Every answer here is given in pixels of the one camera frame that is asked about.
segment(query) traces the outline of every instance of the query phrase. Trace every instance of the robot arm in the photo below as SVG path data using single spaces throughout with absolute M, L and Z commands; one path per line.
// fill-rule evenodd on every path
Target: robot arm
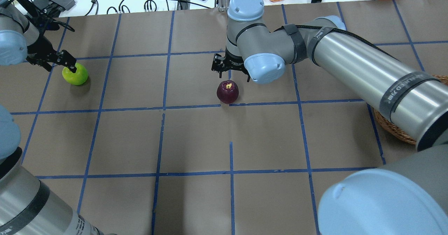
M 14 65 L 27 60 L 29 63 L 51 71 L 56 63 L 76 72 L 76 59 L 66 50 L 57 52 L 43 35 L 51 23 L 50 18 L 36 17 L 43 22 L 40 30 L 8 0 L 0 0 L 0 65 Z
M 215 55 L 213 71 L 239 70 L 266 84 L 286 64 L 310 58 L 416 139 L 418 150 L 448 142 L 448 87 L 345 31 L 339 17 L 270 33 L 263 0 L 231 0 L 227 13 L 226 55 Z
M 448 86 L 345 31 L 336 16 L 270 33 L 263 13 L 263 0 L 230 0 L 226 55 L 215 55 L 213 71 L 221 77 L 239 70 L 265 84 L 282 76 L 286 64 L 308 57 L 413 137 L 422 151 L 330 187 L 320 201 L 320 232 L 448 234 Z

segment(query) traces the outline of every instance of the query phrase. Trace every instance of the wicker basket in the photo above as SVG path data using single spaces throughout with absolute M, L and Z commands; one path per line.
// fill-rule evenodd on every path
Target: wicker basket
M 448 76 L 438 76 L 434 75 L 436 78 L 440 79 L 442 83 L 445 85 L 448 85 Z M 399 127 L 397 127 L 395 124 L 388 121 L 385 117 L 383 117 L 378 111 L 373 109 L 375 120 L 376 122 L 384 128 L 387 132 L 394 135 L 396 138 L 398 138 L 401 141 L 407 142 L 409 144 L 415 145 L 415 140 L 411 138 L 407 133 L 405 133 L 403 130 L 401 130 Z

